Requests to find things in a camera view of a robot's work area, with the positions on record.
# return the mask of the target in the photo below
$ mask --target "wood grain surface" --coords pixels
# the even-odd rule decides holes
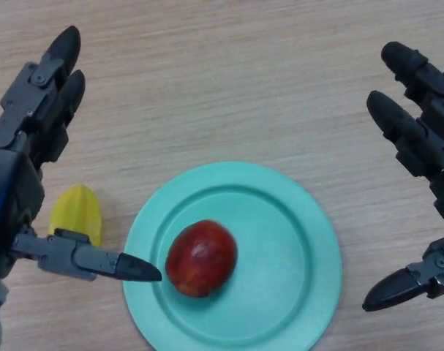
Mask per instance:
[[[71,24],[87,89],[66,151],[44,167],[39,233],[54,200],[83,182],[102,201],[103,246],[122,250],[142,204],[173,176],[258,162],[307,188],[341,244],[342,299],[315,350],[444,350],[444,296],[361,310],[375,282],[444,235],[427,182],[394,159],[365,105],[378,89],[417,112],[380,50],[399,40],[444,69],[444,0],[0,1],[0,99]],[[151,350],[117,281],[18,262],[5,282],[3,351]]]

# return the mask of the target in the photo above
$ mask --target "apple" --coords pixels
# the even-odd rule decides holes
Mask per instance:
[[[236,242],[228,230],[216,222],[203,220],[176,237],[165,270],[180,293],[203,298],[231,277],[237,259]]]

